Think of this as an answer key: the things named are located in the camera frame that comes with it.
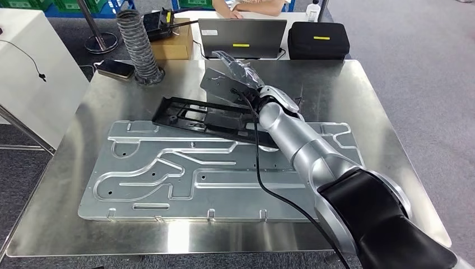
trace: flexible metal hose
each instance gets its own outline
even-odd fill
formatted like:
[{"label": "flexible metal hose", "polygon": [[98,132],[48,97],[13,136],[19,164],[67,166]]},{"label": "flexible metal hose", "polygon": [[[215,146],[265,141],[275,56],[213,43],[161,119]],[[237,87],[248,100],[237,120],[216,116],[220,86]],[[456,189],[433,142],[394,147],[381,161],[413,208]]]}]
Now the flexible metal hose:
[{"label": "flexible metal hose", "polygon": [[140,13],[136,10],[120,11],[117,14],[117,24],[135,66],[137,82],[140,85],[150,85],[162,81],[165,72],[155,61]]}]

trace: stainless steel table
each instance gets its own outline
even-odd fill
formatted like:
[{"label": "stainless steel table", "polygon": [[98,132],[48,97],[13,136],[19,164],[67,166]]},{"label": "stainless steel table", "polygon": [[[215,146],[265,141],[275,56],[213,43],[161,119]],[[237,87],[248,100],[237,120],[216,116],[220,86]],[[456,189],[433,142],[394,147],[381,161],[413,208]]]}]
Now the stainless steel table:
[{"label": "stainless steel table", "polygon": [[[155,87],[96,75],[15,230],[7,255],[76,256],[329,249],[307,223],[104,222],[77,209],[100,146],[120,119],[148,120],[162,96],[206,100],[199,83],[218,61],[168,61]],[[415,224],[449,247],[451,241],[358,61],[254,61],[265,82],[303,95],[307,121],[346,122],[369,169],[398,182]]]}]

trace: black carrying case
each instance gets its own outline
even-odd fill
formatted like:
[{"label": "black carrying case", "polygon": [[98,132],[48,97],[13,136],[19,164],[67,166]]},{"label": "black carrying case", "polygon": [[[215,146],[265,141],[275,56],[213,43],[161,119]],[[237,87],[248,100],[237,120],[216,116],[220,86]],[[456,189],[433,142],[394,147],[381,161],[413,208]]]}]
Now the black carrying case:
[{"label": "black carrying case", "polygon": [[294,22],[288,31],[290,59],[339,59],[350,52],[350,42],[342,24]]}]

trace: yellow label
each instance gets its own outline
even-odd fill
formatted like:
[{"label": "yellow label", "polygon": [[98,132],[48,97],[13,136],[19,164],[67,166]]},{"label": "yellow label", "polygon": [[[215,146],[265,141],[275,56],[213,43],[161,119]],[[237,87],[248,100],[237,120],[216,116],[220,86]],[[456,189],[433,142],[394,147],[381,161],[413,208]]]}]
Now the yellow label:
[{"label": "yellow label", "polygon": [[330,40],[330,36],[314,36],[313,39]]}]

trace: cardboard box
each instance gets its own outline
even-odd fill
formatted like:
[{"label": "cardboard box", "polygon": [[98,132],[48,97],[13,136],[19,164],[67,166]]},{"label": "cardboard box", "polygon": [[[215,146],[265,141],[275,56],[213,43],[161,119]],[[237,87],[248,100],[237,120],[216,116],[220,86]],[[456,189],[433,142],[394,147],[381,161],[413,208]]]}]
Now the cardboard box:
[{"label": "cardboard box", "polygon": [[[188,18],[175,18],[174,23],[189,21]],[[180,35],[151,42],[157,60],[189,60],[193,53],[193,34],[190,25],[173,29]]]}]

